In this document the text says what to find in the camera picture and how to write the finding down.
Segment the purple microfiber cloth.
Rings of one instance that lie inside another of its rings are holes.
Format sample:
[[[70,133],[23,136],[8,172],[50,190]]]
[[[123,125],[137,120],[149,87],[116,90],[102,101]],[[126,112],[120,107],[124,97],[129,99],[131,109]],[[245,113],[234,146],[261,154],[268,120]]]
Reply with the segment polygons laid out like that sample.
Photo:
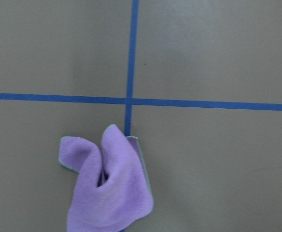
[[[154,201],[138,139],[114,124],[101,145],[65,136],[59,163],[78,174],[67,216],[69,232],[120,232],[147,216]]]

